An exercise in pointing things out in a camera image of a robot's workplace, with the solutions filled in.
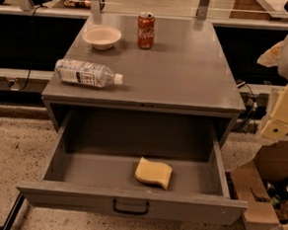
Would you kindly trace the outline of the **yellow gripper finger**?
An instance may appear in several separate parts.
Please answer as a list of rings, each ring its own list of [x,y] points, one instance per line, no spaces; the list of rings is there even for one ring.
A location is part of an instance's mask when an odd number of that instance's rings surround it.
[[[270,141],[279,141],[288,134],[288,84],[273,94],[269,101],[271,111],[260,127],[260,135]]]
[[[270,49],[268,49],[265,53],[263,53],[258,59],[258,65],[264,67],[276,67],[278,65],[278,60],[281,52],[283,41],[276,43]]]

